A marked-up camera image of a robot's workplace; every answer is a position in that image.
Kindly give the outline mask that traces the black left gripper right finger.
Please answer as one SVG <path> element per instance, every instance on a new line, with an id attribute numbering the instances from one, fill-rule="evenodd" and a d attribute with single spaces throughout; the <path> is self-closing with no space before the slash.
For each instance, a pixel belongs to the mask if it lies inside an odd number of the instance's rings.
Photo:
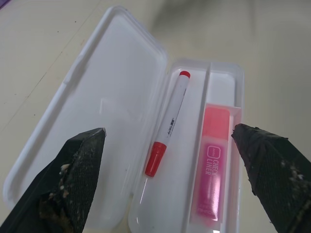
<path id="1" fill-rule="evenodd" d="M 252 192 L 278 233 L 311 233 L 311 162 L 285 137 L 237 124 L 232 138 Z"/>

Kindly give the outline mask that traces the white marker with red cap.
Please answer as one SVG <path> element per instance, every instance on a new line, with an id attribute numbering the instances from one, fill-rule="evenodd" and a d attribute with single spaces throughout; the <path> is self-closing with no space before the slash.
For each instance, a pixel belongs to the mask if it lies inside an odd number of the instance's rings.
<path id="1" fill-rule="evenodd" d="M 151 154 L 145 169 L 145 175 L 154 177 L 165 154 L 170 137 L 172 135 L 176 119 L 178 117 L 184 95 L 190 80 L 188 71 L 181 71 L 168 102 L 167 110 L 163 116 L 159 131 L 153 143 Z"/>

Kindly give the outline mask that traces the pink highlighter pen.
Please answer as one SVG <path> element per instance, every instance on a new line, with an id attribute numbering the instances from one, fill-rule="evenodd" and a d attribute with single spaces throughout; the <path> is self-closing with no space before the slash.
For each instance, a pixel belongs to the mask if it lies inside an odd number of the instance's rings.
<path id="1" fill-rule="evenodd" d="M 218 228 L 222 222 L 229 122 L 229 110 L 206 105 L 190 212 L 193 224 Z"/>

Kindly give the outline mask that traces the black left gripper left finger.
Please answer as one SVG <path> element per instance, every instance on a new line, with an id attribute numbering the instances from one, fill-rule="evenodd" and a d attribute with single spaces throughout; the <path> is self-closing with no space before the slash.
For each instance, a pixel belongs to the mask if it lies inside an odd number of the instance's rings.
<path id="1" fill-rule="evenodd" d="M 65 142 L 33 179 L 0 233 L 82 233 L 97 188 L 106 131 L 96 128 Z"/>

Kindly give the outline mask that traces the white plastic pencil case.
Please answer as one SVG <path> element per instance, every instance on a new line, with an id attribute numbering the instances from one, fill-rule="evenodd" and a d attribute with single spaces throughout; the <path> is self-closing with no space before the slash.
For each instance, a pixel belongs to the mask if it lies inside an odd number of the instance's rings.
<path id="1" fill-rule="evenodd" d="M 145 175 L 177 77 L 190 80 L 165 154 Z M 207 104 L 230 111 L 222 222 L 190 221 Z M 244 72 L 236 64 L 180 59 L 121 6 L 110 7 L 60 84 L 10 169 L 3 200 L 10 211 L 70 138 L 104 128 L 100 173 L 84 229 L 128 233 L 239 233 L 241 159 L 231 137 L 242 120 Z"/>

